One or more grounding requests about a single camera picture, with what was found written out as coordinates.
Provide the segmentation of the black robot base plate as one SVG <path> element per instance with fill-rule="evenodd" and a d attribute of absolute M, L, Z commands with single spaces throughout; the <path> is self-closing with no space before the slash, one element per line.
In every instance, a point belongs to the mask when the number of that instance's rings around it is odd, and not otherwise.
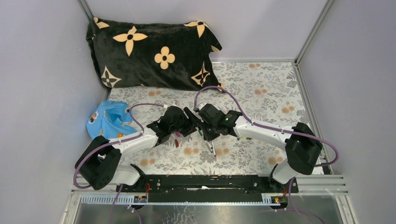
<path fill-rule="evenodd" d="M 117 190 L 142 193 L 150 203 L 262 203 L 264 194 L 299 192 L 296 181 L 280 184 L 258 175 L 143 175 Z"/>

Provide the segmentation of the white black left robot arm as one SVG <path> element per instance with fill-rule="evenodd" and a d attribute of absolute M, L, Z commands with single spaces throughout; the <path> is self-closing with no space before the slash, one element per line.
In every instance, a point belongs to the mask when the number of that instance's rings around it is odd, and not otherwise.
<path fill-rule="evenodd" d="M 133 165 L 120 161 L 141 150 L 151 149 L 169 140 L 173 133 L 186 137 L 197 129 L 196 124 L 177 106 L 169 106 L 164 115 L 149 123 L 142 131 L 107 139 L 95 137 L 75 164 L 74 186 L 100 190 L 110 183 L 126 184 L 132 191 L 144 188 L 145 180 Z"/>

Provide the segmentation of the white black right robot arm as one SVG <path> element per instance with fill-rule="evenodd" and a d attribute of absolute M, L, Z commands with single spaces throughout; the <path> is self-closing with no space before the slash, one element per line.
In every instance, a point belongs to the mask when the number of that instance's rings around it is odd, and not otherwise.
<path fill-rule="evenodd" d="M 223 113 L 212 104 L 201 104 L 196 111 L 204 122 L 205 137 L 222 134 L 252 138 L 285 151 L 286 159 L 275 165 L 269 176 L 270 190 L 280 192 L 296 175 L 312 174 L 323 145 L 306 124 L 298 122 L 295 126 L 280 126 L 248 120 L 241 112 Z"/>

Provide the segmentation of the bundle of coloured marker pens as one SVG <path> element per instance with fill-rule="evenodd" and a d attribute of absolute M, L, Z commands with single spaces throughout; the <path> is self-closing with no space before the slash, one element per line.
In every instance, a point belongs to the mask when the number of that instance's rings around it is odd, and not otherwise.
<path fill-rule="evenodd" d="M 212 144 L 210 141 L 207 141 L 207 140 L 204 139 L 204 135 L 203 135 L 203 133 L 202 133 L 202 131 L 201 131 L 200 129 L 198 129 L 198 132 L 199 132 L 201 138 L 204 140 L 204 142 L 205 142 L 207 148 L 209 149 L 209 151 L 210 151 L 210 152 L 213 154 L 213 156 L 216 158 L 217 156 L 216 156 L 216 153 L 215 153 L 215 149 L 214 149 L 214 147 L 213 147 L 213 144 Z"/>

